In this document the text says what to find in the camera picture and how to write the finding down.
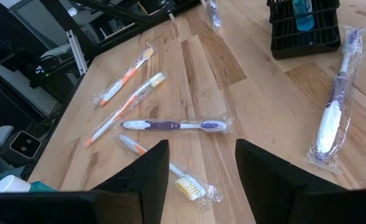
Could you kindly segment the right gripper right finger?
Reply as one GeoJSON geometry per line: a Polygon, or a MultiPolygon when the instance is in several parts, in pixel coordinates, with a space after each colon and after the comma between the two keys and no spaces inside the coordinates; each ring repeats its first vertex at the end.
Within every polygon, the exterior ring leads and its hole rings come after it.
{"type": "Polygon", "coordinates": [[[245,139],[235,158],[256,224],[314,224],[318,209],[305,196],[346,191],[245,139]]]}

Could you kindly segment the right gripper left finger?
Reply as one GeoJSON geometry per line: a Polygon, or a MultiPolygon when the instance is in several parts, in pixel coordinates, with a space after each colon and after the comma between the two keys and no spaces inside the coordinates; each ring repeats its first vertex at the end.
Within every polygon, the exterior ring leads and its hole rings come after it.
{"type": "Polygon", "coordinates": [[[160,224],[168,186],[169,142],[164,139],[93,190],[98,224],[160,224]]]}

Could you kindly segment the orange toothbrush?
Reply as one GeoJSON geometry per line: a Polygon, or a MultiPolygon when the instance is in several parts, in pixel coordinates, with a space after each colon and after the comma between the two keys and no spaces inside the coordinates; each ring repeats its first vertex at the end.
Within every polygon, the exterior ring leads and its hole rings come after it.
{"type": "MultiPolygon", "coordinates": [[[[142,156],[148,151],[148,149],[141,146],[137,141],[124,134],[117,134],[113,138],[118,139],[125,148],[136,153],[138,156],[142,156]]],[[[182,171],[172,163],[169,163],[169,171],[176,176],[176,188],[188,200],[197,203],[200,208],[209,210],[213,203],[219,203],[223,200],[224,195],[216,186],[189,175],[189,173],[182,171]]]]}
{"type": "Polygon", "coordinates": [[[111,83],[106,89],[94,96],[94,103],[97,106],[106,105],[120,90],[121,88],[132,78],[137,70],[155,53],[155,47],[149,45],[137,58],[129,65],[120,79],[111,83]]]}
{"type": "Polygon", "coordinates": [[[136,89],[126,101],[118,107],[115,111],[110,113],[103,119],[92,132],[87,135],[82,144],[85,147],[92,145],[97,141],[108,129],[113,127],[123,116],[127,115],[133,110],[142,100],[144,100],[151,92],[160,86],[167,79],[166,72],[158,72],[153,77],[144,82],[138,89],[136,89]]]}

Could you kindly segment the purple toothbrush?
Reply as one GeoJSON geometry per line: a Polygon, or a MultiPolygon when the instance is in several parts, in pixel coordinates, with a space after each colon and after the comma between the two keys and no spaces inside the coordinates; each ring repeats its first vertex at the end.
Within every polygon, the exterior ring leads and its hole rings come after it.
{"type": "Polygon", "coordinates": [[[137,131],[199,129],[206,133],[227,133],[233,120],[228,116],[191,120],[130,119],[120,122],[120,127],[137,131]]]}
{"type": "Polygon", "coordinates": [[[362,59],[364,28],[345,26],[341,67],[333,78],[332,90],[325,105],[316,139],[304,158],[335,174],[342,174],[338,152],[351,123],[354,85],[362,59]]]}
{"type": "Polygon", "coordinates": [[[217,30],[221,26],[221,17],[218,12],[216,0],[206,0],[206,9],[213,30],[217,30]]]}

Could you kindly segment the black device with white rim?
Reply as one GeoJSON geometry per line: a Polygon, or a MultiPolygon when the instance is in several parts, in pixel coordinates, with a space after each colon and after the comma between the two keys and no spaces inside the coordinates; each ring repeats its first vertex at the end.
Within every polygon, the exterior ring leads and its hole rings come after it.
{"type": "Polygon", "coordinates": [[[33,135],[19,131],[12,134],[0,148],[0,156],[14,166],[32,161],[42,142],[33,135]]]}

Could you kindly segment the silver metal bracket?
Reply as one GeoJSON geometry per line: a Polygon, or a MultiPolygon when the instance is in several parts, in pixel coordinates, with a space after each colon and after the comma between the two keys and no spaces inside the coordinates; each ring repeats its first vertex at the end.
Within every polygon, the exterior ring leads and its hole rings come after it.
{"type": "Polygon", "coordinates": [[[84,75],[87,72],[88,68],[80,43],[72,30],[68,30],[66,32],[66,35],[68,37],[68,41],[72,49],[73,56],[75,58],[75,62],[78,67],[79,73],[80,75],[84,75]]]}

